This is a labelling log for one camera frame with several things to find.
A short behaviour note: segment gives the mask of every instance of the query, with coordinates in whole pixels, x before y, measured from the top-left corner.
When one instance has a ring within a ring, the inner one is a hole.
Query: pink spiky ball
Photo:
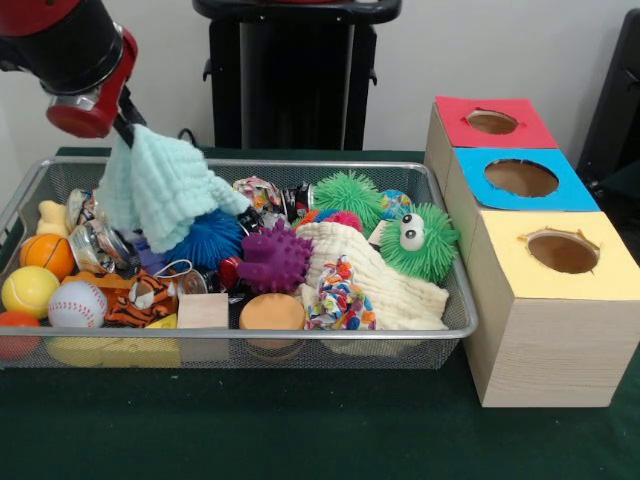
[[[325,220],[325,222],[333,222],[340,223],[341,225],[346,225],[347,227],[355,228],[360,233],[363,232],[362,222],[360,221],[360,217],[358,217],[353,212],[342,211],[338,213],[334,213],[329,218]]]

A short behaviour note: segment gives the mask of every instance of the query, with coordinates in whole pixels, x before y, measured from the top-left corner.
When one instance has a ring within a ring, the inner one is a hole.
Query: green spiky ball
[[[338,172],[318,182],[313,190],[313,208],[355,213],[368,238],[380,222],[382,198],[382,193],[366,175]]]
[[[460,234],[451,227],[449,215],[435,205],[411,207],[411,214],[424,220],[424,244],[414,252],[401,243],[403,218],[388,225],[382,234],[380,253],[387,264],[409,277],[440,283],[451,270],[456,258],[455,242]]]

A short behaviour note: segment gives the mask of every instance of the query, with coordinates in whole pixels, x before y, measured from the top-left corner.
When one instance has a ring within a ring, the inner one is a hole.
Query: metal basket rim
[[[54,157],[35,163],[29,169],[14,195],[0,215],[0,229],[5,228],[9,220],[25,201],[35,181],[56,164],[106,164],[106,157]],[[260,159],[207,159],[210,167],[215,166],[261,166],[261,167],[328,167],[328,168],[400,168],[415,170],[426,177],[433,202],[445,209],[444,201],[433,172],[423,164],[412,162],[360,162],[333,160],[260,160]],[[219,338],[219,339],[273,339],[273,340],[453,340],[469,337],[478,327],[478,313],[473,294],[469,286],[466,270],[460,256],[454,262],[453,272],[460,289],[462,301],[467,312],[467,325],[456,330],[377,330],[377,331],[298,331],[298,330],[215,330],[215,329],[117,329],[117,328],[2,328],[0,338],[15,337],[87,337],[87,338]]]

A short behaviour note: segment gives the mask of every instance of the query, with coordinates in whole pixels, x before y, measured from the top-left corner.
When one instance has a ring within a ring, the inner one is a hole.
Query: black stand
[[[640,9],[627,15],[585,142],[578,173],[588,185],[640,160]]]
[[[211,18],[216,146],[361,150],[372,24],[400,13],[401,0],[278,4],[193,0]]]

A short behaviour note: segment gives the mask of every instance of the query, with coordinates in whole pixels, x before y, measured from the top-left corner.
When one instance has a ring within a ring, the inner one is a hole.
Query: blue spiky ball
[[[404,275],[440,283],[456,258],[458,238],[449,215],[435,205],[414,205],[385,228],[380,254]]]
[[[214,210],[197,217],[185,239],[164,255],[169,262],[189,260],[194,266],[218,270],[220,262],[240,255],[243,238],[234,217]]]

